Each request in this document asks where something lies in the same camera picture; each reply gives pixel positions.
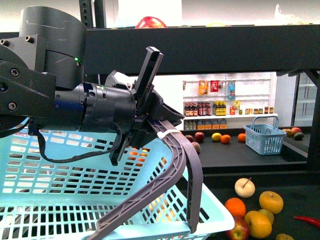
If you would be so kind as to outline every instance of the packaged snack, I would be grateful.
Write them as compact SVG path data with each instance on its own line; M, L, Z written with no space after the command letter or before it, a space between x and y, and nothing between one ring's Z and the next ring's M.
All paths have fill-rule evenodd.
M199 81L199 88L198 93L199 95L208 95L208 81L200 80Z
M219 81L210 82L210 92L211 93L219 92Z

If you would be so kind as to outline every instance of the black shelf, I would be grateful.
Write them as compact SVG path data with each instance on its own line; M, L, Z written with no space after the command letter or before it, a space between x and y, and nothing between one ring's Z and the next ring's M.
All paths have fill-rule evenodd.
M320 25L89 29L85 73L137 75L145 48L163 54L158 75L320 69Z

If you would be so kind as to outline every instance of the plastic basket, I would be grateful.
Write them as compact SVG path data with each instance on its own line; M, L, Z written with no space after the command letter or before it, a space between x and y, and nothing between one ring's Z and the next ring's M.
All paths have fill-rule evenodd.
M46 154L62 159L111 147L115 134L42 131ZM0 139L0 239L81 240L106 212L165 171L172 153L160 139L127 146L113 166L108 155L66 164L41 158L26 130ZM197 231L190 234L187 199L173 186L104 240L204 240L233 228L230 213L203 185Z
M259 118L269 118L269 116L257 116L252 125L245 125L245 144L260 155L275 155L281 153L284 137L286 133L280 129L279 119L276 116L274 126L268 124L255 124Z

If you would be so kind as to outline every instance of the red package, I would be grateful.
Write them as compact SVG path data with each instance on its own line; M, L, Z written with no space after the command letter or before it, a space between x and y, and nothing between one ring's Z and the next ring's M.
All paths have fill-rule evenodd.
M219 92L219 81L211 81L210 82L210 92Z

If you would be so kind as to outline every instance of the gray basket handle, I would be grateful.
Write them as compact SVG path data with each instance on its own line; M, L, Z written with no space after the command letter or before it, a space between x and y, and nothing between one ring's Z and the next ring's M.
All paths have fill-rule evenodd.
M251 130L255 128L255 121L256 121L257 119L261 119L261 118L275 118L276 121L275 121L275 123L273 124L273 127L276 128L276 129L279 128L279 118L278 118L277 116L256 116L256 117L253 119L252 125L251 125L251 127L250 127Z

